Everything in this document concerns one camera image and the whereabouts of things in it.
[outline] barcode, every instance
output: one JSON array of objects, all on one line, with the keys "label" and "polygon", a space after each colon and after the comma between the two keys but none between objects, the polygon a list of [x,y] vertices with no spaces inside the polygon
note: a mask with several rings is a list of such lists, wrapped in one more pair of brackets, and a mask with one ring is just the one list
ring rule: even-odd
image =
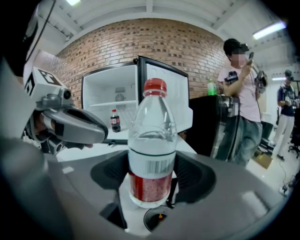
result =
[{"label": "barcode", "polygon": [[172,159],[163,161],[148,161],[146,165],[146,173],[167,173],[172,167]]}]

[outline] man in pink shirt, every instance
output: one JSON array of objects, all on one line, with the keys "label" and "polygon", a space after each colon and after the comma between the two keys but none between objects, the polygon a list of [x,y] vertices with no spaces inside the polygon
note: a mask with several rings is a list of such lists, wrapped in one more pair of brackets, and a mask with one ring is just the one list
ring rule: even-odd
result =
[{"label": "man in pink shirt", "polygon": [[[260,94],[255,84],[256,73],[252,69],[252,59],[246,60],[245,51],[248,49],[245,48],[248,47],[233,38],[224,42],[224,52],[231,65],[223,68],[218,77],[218,81],[224,88],[223,93],[226,96],[240,99],[240,115],[230,117],[226,125],[234,123],[236,118],[239,118],[236,140],[229,161],[242,166],[247,165],[256,151],[263,130],[257,102]],[[224,140],[221,144],[227,141],[226,138],[225,130]]]}]

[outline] ceiling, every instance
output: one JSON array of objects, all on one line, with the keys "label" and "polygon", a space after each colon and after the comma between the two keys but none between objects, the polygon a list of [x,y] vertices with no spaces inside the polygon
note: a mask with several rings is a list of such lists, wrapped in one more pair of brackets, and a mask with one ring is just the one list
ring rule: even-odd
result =
[{"label": "ceiling", "polygon": [[[40,24],[45,22],[52,2],[41,2]],[[297,75],[300,70],[285,30],[253,39],[255,31],[278,21],[259,0],[81,0],[75,6],[57,0],[39,48],[57,54],[94,29],[135,18],[167,18],[206,29],[224,40],[236,38],[248,44],[255,52],[255,64],[270,75],[282,75],[286,68]]]}]

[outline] cardboard box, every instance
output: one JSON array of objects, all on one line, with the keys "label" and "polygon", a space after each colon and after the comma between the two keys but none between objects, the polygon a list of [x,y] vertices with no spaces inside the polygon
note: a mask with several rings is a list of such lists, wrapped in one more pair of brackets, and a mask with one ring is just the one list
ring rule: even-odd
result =
[{"label": "cardboard box", "polygon": [[256,161],[260,166],[268,169],[272,162],[271,156],[269,156],[269,152],[264,152],[262,149],[257,149],[254,153],[253,160]]}]

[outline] smartphone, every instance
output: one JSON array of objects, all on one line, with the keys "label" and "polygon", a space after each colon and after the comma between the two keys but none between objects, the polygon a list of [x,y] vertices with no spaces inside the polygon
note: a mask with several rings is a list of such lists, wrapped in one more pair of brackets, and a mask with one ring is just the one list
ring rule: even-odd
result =
[{"label": "smartphone", "polygon": [[253,57],[254,57],[254,52],[251,52],[251,53],[249,54],[249,60],[250,60],[250,59],[253,59]]}]

